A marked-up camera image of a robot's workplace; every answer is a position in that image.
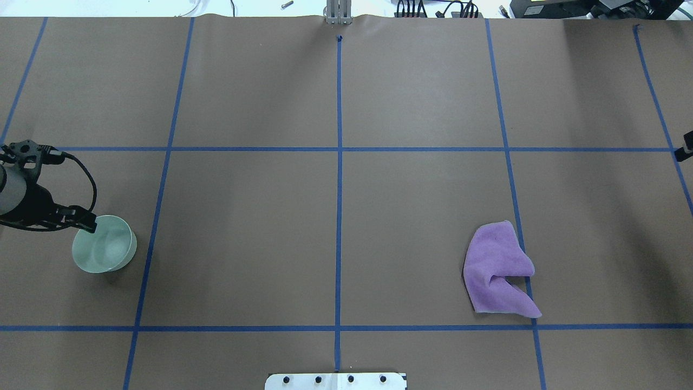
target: cable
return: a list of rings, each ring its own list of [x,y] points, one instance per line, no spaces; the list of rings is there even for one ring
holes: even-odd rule
[[[428,14],[426,14],[426,7],[423,5],[423,0],[419,0],[419,8],[416,10],[416,17],[421,16],[421,10],[423,10],[423,17],[428,17]]]
[[[474,18],[474,17],[479,17],[479,7],[476,6],[476,4],[472,3],[470,0],[469,2],[463,3],[460,0],[433,0],[433,1],[438,1],[441,3],[448,3],[448,6],[445,7],[445,10],[443,12],[436,12],[435,15],[436,17],[445,17],[445,14],[448,12],[450,7],[454,3],[459,4],[459,17],[467,17],[467,18]]]
[[[87,177],[88,177],[88,179],[89,179],[89,182],[91,183],[91,205],[89,206],[89,209],[87,210],[87,213],[90,213],[90,212],[94,211],[94,206],[96,206],[96,182],[94,181],[94,178],[91,176],[91,173],[89,173],[89,170],[88,170],[88,169],[85,167],[85,165],[80,161],[80,159],[78,159],[77,157],[73,156],[73,155],[70,154],[70,153],[62,152],[62,155],[63,155],[65,158],[69,158],[70,160],[73,160],[74,162],[76,162],[77,165],[79,165],[79,167],[82,169],[82,171],[84,171],[84,173],[87,175]],[[19,229],[19,230],[25,230],[25,231],[27,231],[27,232],[57,232],[57,231],[60,231],[60,230],[64,230],[64,229],[67,229],[67,228],[73,228],[73,227],[77,226],[77,224],[80,223],[80,222],[82,222],[82,220],[83,220],[86,216],[87,216],[87,214],[84,214],[84,215],[82,215],[81,218],[79,218],[78,220],[76,220],[76,221],[70,223],[69,225],[60,226],[60,227],[57,227],[57,228],[45,228],[45,229],[29,228],[29,227],[27,227],[27,226],[15,225],[15,224],[13,224],[13,223],[8,223],[8,222],[5,222],[5,221],[0,221],[0,225],[2,225],[2,226],[7,226],[7,227],[9,227],[9,228]]]
[[[447,7],[445,7],[445,10],[443,11],[443,17],[445,17],[445,14],[448,13],[448,10],[450,9],[450,6],[453,5],[454,3],[459,3],[459,14],[462,15],[462,10],[464,8],[464,3],[462,3],[459,0],[454,0],[454,1],[449,1],[449,4]]]
[[[688,17],[688,19],[693,20],[693,15],[689,14],[688,11],[684,10],[684,9],[681,8],[681,7],[677,8],[677,9],[678,9],[679,12],[681,12],[681,13],[684,14],[684,15],[686,15],[686,16]]]
[[[183,17],[183,16],[188,16],[188,15],[190,15],[191,13],[193,13],[194,10],[198,9],[198,7],[200,6],[201,3],[202,3],[202,0],[197,0],[197,1],[195,2],[195,6],[193,7],[193,9],[189,10],[188,12],[186,12],[186,13],[184,13],[184,14],[178,15],[178,17]]]
[[[498,7],[498,10],[500,11],[500,14],[503,15],[504,18],[510,19],[510,15],[508,14],[508,11],[505,10],[504,6]]]

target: purple cloth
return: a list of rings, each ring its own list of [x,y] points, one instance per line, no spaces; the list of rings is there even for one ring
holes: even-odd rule
[[[534,301],[506,276],[532,276],[534,265],[520,248],[512,223],[490,223],[479,228],[464,260],[464,284],[477,313],[512,313],[541,317]]]

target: grid line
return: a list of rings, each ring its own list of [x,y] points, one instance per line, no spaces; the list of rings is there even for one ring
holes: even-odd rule
[[[686,180],[683,177],[683,172],[681,171],[681,166],[678,161],[676,161],[676,155],[674,154],[674,145],[672,144],[672,137],[669,134],[669,129],[667,128],[667,122],[664,120],[664,114],[662,113],[662,108],[659,106],[659,99],[657,99],[657,94],[654,92],[654,85],[652,85],[652,80],[649,76],[649,70],[647,70],[647,63],[645,62],[645,55],[642,51],[642,46],[640,45],[640,36],[638,35],[638,30],[640,25],[636,24],[633,26],[633,37],[635,38],[635,46],[638,48],[638,55],[640,56],[640,64],[642,65],[642,73],[647,81],[647,87],[650,90],[650,95],[652,95],[652,103],[654,103],[654,108],[657,110],[657,116],[659,117],[659,123],[662,125],[662,131],[667,139],[667,145],[671,150],[672,160],[674,161],[674,166],[676,167],[676,173],[678,174],[678,180],[681,182],[681,187],[683,188],[683,195],[686,197],[686,202],[688,203],[688,210],[691,215],[693,215],[693,202],[691,202],[691,196],[688,192],[688,186],[686,185]]]
[[[178,80],[178,91],[176,92],[175,105],[173,106],[173,115],[171,118],[171,127],[168,133],[168,145],[166,147],[166,157],[164,158],[164,168],[161,170],[161,182],[159,183],[159,195],[157,197],[157,205],[154,211],[154,219],[152,221],[152,232],[149,238],[149,247],[147,249],[147,258],[144,264],[144,272],[142,274],[142,284],[140,287],[139,300],[137,302],[137,311],[134,320],[134,329],[132,331],[132,340],[130,342],[130,352],[128,354],[128,365],[125,367],[125,379],[123,380],[123,390],[128,390],[130,387],[130,377],[132,375],[132,365],[134,363],[134,353],[137,349],[137,338],[139,337],[139,326],[142,320],[142,309],[144,306],[144,297],[147,292],[147,281],[149,279],[149,270],[152,264],[152,254],[154,253],[154,244],[157,238],[157,229],[159,227],[159,215],[161,213],[161,202],[164,199],[164,190],[166,188],[166,176],[168,175],[168,164],[171,157],[171,148],[173,147],[173,138],[175,136],[175,127],[178,120],[178,108],[180,106],[180,98],[183,94],[183,82],[185,81],[185,71],[188,64],[188,55],[190,54],[190,44],[193,38],[193,28],[195,27],[195,18],[190,18],[190,26],[188,27],[188,38],[185,44],[185,52],[180,69],[180,77]]]
[[[21,91],[24,90],[24,83],[29,76],[29,71],[31,70],[31,65],[34,63],[34,58],[36,57],[36,52],[39,49],[39,44],[41,44],[41,38],[43,38],[43,33],[46,30],[46,24],[48,24],[48,18],[45,17],[41,23],[41,28],[39,29],[39,34],[34,42],[34,47],[31,49],[31,55],[29,60],[26,62],[26,67],[24,68],[24,73],[21,75],[21,80],[19,81],[19,87],[17,88],[17,93],[15,94],[15,100],[12,101],[12,106],[10,107],[10,112],[7,114],[7,120],[5,121],[5,127],[2,130],[2,135],[0,135],[0,145],[5,143],[5,138],[10,130],[10,124],[12,123],[12,117],[15,115],[15,110],[17,109],[17,104],[19,104],[19,97],[21,96]]]
[[[0,332],[490,332],[533,330],[527,325],[0,325]],[[693,323],[553,323],[537,324],[542,331],[553,330],[693,330]]]
[[[337,35],[337,232],[335,238],[335,372],[342,367],[342,179],[344,150],[342,143],[342,40]]]
[[[339,152],[375,153],[375,152],[535,152],[535,153],[673,153],[675,148],[564,148],[555,146],[58,146],[61,151],[104,151],[104,152]]]
[[[508,169],[508,181],[510,182],[510,194],[513,200],[513,210],[515,212],[515,224],[517,226],[518,232],[518,242],[523,252],[525,252],[525,236],[522,230],[522,219],[520,218],[520,206],[518,204],[517,190],[515,188],[515,175],[513,174],[513,163],[510,157],[510,145],[508,143],[508,133],[505,128],[505,116],[503,115],[503,103],[500,98],[500,86],[498,83],[498,70],[495,66],[495,55],[493,54],[493,38],[491,37],[491,24],[488,19],[485,19],[486,23],[486,38],[489,43],[489,56],[491,58],[491,72],[493,73],[493,87],[495,88],[495,102],[498,107],[498,120],[500,122],[500,132],[503,136],[503,149],[505,150],[505,164]],[[534,295],[532,294],[532,281],[529,276],[525,277],[525,286],[527,288],[527,295],[530,299],[534,300]],[[544,362],[541,354],[541,341],[539,339],[539,330],[536,326],[536,319],[532,319],[532,336],[534,338],[534,354],[536,356],[536,366],[539,374],[539,384],[541,390],[546,390],[546,378],[544,375]]]

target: bowl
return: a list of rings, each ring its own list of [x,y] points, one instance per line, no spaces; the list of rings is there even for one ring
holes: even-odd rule
[[[80,230],[72,241],[75,264],[89,273],[119,270],[132,260],[136,250],[132,229],[114,215],[96,217],[96,232]]]

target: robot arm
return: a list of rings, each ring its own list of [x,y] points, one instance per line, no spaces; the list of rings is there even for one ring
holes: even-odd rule
[[[33,232],[55,232],[71,227],[96,231],[96,183],[75,156],[27,139],[0,146],[0,225]],[[37,184],[43,164],[73,160],[89,178],[94,195],[88,210],[53,202],[51,193]]]

